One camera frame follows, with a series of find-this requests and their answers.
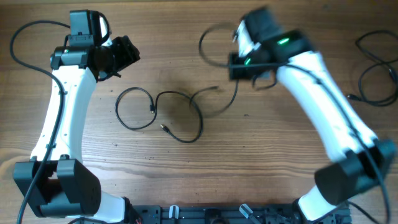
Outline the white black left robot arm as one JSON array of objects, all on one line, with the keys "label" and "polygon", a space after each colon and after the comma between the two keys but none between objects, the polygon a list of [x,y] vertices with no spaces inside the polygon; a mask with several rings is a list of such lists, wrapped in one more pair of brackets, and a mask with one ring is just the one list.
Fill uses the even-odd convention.
[{"label": "white black left robot arm", "polygon": [[41,136],[30,159],[15,165],[13,178],[39,218],[74,218],[79,223],[142,223],[129,199],[103,192],[83,165],[81,142],[86,112],[98,82],[117,77],[139,60],[127,36],[110,38],[103,13],[70,12],[70,33],[50,58],[52,93]]}]

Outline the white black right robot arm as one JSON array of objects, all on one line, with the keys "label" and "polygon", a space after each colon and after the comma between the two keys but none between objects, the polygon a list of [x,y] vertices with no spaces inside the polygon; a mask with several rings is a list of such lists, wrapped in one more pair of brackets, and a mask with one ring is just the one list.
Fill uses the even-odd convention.
[{"label": "white black right robot arm", "polygon": [[315,185],[298,199],[302,220],[317,222],[354,196],[383,187],[396,146],[380,140],[333,81],[321,53],[300,30],[282,31],[270,10],[243,15],[238,51],[229,58],[232,79],[256,79],[275,71],[318,131],[330,165],[316,171]]}]

